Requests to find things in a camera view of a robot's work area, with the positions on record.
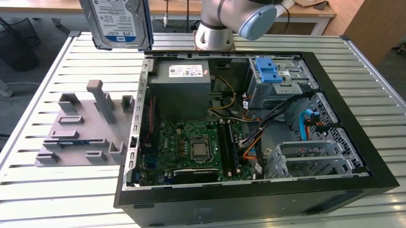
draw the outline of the power supply label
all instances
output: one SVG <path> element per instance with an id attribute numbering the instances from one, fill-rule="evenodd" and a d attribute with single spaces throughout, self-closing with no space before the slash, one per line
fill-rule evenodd
<path id="1" fill-rule="evenodd" d="M 169 77 L 203 77 L 201 65 L 172 65 L 169 66 Z"/>
<path id="2" fill-rule="evenodd" d="M 136 38 L 133 15 L 125 9 L 129 0 L 92 0 L 103 35 L 112 42 L 132 42 Z"/>

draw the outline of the ram slot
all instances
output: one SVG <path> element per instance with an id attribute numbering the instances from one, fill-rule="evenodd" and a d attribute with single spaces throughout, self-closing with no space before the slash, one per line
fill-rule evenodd
<path id="1" fill-rule="evenodd" d="M 216 125 L 219 152 L 221 155 L 221 164 L 224 176 L 232 176 L 236 172 L 232 155 L 232 134 L 229 134 L 229 124 L 219 122 Z"/>
<path id="2" fill-rule="evenodd" d="M 229 159 L 233 160 L 233 169 L 232 169 L 232 173 L 240 173 L 240 162 L 239 162 L 239 149 L 236 147 L 236 139 L 233 138 L 233 131 L 232 131 L 232 126 L 229 123 L 227 123 L 228 125 L 228 136 L 229 136 L 229 148 L 231 148 L 231 157 Z"/>

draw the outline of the aluminum table surface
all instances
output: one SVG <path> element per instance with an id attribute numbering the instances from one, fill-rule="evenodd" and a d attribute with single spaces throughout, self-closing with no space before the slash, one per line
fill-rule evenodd
<path id="1" fill-rule="evenodd" d="M 153 49 L 191 50 L 191 34 L 155 34 Z M 406 106 L 350 41 L 326 36 L 235 37 L 237 50 L 311 51 L 342 93 L 400 186 L 330 214 L 257 219 L 187 227 L 406 227 Z M 111 97 L 135 95 L 143 53 L 97 50 L 91 34 L 69 37 L 0 153 L 1 227 L 137 227 L 113 208 L 119 166 L 33 166 L 60 110 L 62 92 L 91 99 L 87 81 L 100 79 Z"/>

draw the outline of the green motherboard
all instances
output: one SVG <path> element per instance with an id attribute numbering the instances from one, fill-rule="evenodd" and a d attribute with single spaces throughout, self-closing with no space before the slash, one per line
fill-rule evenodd
<path id="1" fill-rule="evenodd" d="M 155 157 L 145 158 L 147 163 L 156 164 L 152 169 L 144 170 L 152 185 L 167 184 L 164 175 L 180 169 L 217 169 L 216 181 L 251 179 L 248 162 L 240 164 L 237 174 L 228 176 L 223 173 L 217 124 L 217 122 L 160 124 L 159 153 Z M 243 138 L 240 122 L 235 121 L 229 125 L 233 140 L 237 142 Z"/>

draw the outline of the gray robot arm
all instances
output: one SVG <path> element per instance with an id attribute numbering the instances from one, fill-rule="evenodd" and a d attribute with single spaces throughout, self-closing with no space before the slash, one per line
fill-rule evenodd
<path id="1" fill-rule="evenodd" d="M 232 49 L 232 32 L 256 40 L 276 18 L 273 0 L 203 0 L 195 45 L 200 50 Z"/>

